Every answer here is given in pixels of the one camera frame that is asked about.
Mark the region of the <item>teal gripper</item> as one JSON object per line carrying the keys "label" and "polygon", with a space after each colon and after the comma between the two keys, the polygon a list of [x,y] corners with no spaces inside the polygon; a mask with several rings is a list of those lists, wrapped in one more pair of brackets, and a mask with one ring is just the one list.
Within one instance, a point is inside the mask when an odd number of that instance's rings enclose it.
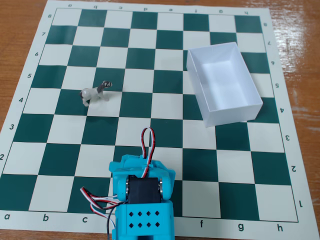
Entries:
{"label": "teal gripper", "polygon": [[168,201],[174,183],[175,171],[160,161],[147,160],[142,156],[124,155],[120,162],[111,162],[113,194],[120,201]]}

